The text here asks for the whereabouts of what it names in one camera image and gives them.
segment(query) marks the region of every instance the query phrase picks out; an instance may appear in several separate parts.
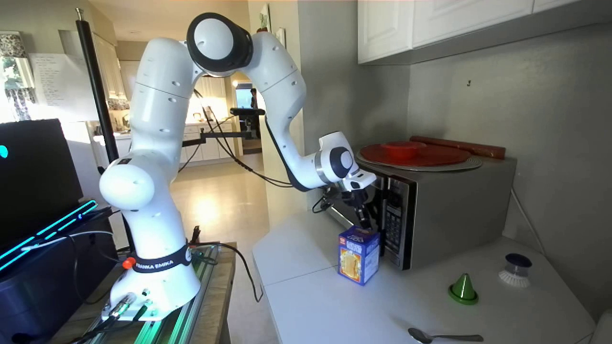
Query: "utensil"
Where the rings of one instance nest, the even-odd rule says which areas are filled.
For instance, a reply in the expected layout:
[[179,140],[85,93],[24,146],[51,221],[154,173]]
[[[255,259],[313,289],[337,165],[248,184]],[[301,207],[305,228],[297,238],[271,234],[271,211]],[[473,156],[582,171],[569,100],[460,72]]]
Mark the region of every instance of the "utensil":
[[408,333],[424,344],[431,344],[437,339],[448,339],[448,341],[458,341],[458,343],[485,343],[485,339],[481,335],[427,335],[427,333],[420,332],[418,328],[410,328]]

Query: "floor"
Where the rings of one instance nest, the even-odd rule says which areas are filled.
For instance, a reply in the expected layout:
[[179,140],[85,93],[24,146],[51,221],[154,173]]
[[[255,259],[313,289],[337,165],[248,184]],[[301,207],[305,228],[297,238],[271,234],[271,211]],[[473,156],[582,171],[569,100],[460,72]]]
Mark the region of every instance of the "floor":
[[[244,161],[263,173],[261,156],[244,156]],[[246,255],[261,293],[251,247],[269,234],[267,186],[234,161],[217,161],[188,167],[173,184],[173,198],[184,217],[186,236],[196,226],[202,242],[236,242]],[[246,268],[238,259],[230,303],[232,344],[276,344],[269,301],[255,303]]]

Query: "green funnel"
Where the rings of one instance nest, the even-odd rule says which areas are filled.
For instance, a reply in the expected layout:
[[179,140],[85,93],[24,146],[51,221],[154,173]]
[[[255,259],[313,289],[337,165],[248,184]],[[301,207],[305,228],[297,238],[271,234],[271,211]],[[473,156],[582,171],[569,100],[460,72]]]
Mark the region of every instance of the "green funnel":
[[464,274],[456,286],[448,288],[448,295],[460,305],[479,305],[479,293],[473,288],[471,276]]

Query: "box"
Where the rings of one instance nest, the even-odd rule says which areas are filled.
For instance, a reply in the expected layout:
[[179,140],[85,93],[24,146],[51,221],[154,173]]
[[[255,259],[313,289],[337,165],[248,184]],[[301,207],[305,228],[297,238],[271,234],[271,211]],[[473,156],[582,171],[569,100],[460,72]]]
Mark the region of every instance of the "box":
[[380,272],[381,236],[351,228],[341,234],[339,274],[366,286]]

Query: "kitchen counter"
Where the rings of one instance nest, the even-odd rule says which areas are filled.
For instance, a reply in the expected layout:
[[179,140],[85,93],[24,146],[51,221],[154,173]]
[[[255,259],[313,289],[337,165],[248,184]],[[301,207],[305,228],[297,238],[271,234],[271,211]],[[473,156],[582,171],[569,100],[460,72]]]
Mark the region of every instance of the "kitchen counter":
[[[282,343],[416,343],[408,328],[427,333],[479,333],[492,344],[586,343],[594,318],[556,268],[527,247],[500,240],[441,265],[401,272],[383,259],[366,286],[337,274],[343,226],[313,215],[299,192],[269,190],[271,234],[255,246],[255,263]],[[506,255],[527,255],[534,268],[527,289],[502,284]],[[450,299],[464,274],[481,297],[477,307]]]

